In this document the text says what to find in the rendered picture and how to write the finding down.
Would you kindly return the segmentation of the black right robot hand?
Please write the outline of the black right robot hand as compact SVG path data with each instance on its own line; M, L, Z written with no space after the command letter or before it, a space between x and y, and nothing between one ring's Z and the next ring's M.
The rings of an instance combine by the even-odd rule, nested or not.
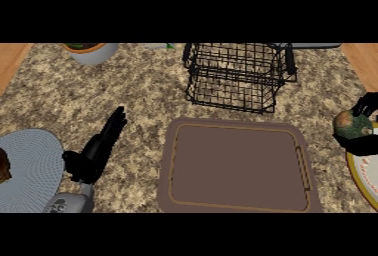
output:
M364 114L368 118L378 110L378 92L368 92L358 100L356 105L351 109L353 115ZM334 132L334 138L340 146L349 153L356 156L370 156L378 154L378 134L373 134L355 139L339 136Z

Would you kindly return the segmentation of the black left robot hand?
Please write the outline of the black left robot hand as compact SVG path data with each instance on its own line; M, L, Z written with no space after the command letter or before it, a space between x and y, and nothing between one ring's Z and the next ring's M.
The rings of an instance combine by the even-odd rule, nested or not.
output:
M94 184L104 173L113 147L120 138L123 128L128 124L125 107L120 106L111 117L102 131L91 138L82 152L66 151L63 159L66 170L71 174L71 180L86 184Z

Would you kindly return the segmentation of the green and tan squash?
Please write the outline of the green and tan squash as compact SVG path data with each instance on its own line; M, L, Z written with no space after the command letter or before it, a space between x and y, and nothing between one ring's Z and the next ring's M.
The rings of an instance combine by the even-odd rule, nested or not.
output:
M336 134L348 139L355 139L374 134L370 118L364 114L355 116L352 110L339 113L333 125Z

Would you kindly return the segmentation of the brown tray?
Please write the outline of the brown tray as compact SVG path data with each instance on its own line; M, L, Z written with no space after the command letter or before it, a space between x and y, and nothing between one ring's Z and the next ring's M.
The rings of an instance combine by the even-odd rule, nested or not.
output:
M286 123L173 120L157 200L166 212L319 213L299 128Z

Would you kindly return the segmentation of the white plate with gold rim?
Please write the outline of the white plate with gold rim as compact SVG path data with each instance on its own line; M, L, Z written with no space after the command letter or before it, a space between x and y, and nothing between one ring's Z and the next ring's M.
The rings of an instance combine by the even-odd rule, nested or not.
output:
M346 159L356 186L378 212L378 154L356 156L346 153Z

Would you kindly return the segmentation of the brown food item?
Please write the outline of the brown food item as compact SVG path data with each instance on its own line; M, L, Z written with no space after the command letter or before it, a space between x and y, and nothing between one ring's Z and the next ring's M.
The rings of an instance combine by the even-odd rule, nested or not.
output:
M0 184L11 178L11 162L5 150L0 148Z

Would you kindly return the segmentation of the grey plant pot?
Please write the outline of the grey plant pot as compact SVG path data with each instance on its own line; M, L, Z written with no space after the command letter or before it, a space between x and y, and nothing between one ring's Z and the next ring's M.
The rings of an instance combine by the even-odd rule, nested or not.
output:
M98 65L114 56L119 50L119 43L99 43L86 49L74 49L68 45L64 45L64 48L80 64Z

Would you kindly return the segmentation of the grey flat appliance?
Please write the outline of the grey flat appliance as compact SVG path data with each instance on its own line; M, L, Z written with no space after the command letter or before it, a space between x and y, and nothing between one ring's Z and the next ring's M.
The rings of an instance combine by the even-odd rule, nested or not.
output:
M331 49L339 48L343 43L269 43L272 47L293 49Z

